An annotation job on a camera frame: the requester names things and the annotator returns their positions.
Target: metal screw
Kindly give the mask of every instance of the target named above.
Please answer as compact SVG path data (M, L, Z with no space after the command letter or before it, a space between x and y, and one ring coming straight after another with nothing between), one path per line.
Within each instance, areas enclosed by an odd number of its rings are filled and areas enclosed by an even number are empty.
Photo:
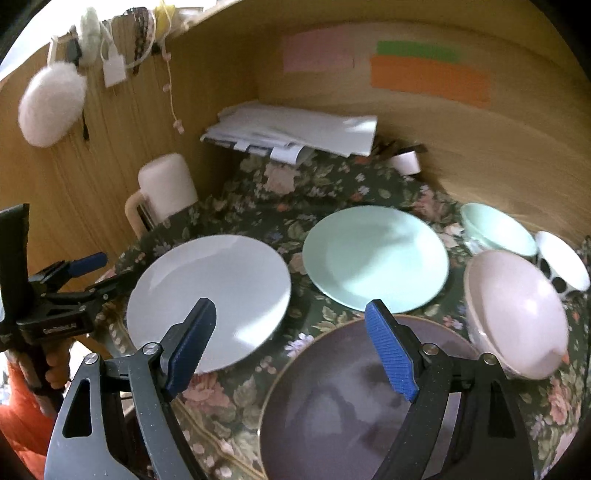
M425 343L423 345L423 352L427 355L437 355L439 353L439 347L435 343Z
M485 353L482 355L482 359L487 365L496 365L498 363L498 360L492 353Z
M92 365L93 363L95 363L97 360L99 359L99 354L98 353L89 353L88 355L86 355L84 357L84 363L86 365Z
M157 343L146 343L142 351L144 355L154 355L158 351L158 344Z

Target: white cup with black dots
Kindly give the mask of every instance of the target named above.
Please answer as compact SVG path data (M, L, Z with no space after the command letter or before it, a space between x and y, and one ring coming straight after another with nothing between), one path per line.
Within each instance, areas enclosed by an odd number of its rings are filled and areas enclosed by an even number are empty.
M569 245L549 232L535 235L538 246L537 266L552 283L561 300L591 286L589 272L583 261Z

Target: dark green tablecloth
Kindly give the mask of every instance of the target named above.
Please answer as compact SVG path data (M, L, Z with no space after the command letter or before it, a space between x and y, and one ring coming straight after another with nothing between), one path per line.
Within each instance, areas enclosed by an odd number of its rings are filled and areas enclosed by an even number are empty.
M290 360L316 336L363 313L327 298L312 284L301 249L308 231L323 217L353 205L383 205L409 211L439 234L450 257L443 291L410 314L467 338L463 272L470 258L462 241L459 204L410 177L401 177L376 158L341 158L318 153L297 169L247 157L220 200L174 215L121 256L118 271L143 270L171 248L193 238L234 233L258 238L289 265L293 294L280 328L251 356L223 371L195 376L175 401L179 422L195 455L217 478L263 478L257 430L267 394ZM589 242L582 246L585 262ZM531 438L536 475L564 452L587 410L589 314L587 295L564 304L569 318L569 354L551 378L514 381ZM125 330L125 302L105 312L103 338L118 355L134 351Z

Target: mug handle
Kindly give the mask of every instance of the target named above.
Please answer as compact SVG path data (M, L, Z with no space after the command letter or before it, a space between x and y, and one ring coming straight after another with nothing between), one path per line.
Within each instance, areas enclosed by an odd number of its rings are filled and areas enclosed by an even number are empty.
M142 195L141 190L133 193L125 202L125 216L137 238L141 238L143 234L148 233L148 230L138 213L138 207L144 202L145 198Z

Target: pink bowl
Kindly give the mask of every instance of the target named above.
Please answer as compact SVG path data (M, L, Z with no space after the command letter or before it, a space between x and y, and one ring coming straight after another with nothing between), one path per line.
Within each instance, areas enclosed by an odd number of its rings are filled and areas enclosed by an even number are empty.
M540 380L559 366L569 344L569 324L558 294L544 274L507 251L475 256L464 273L470 339L494 354L511 375Z

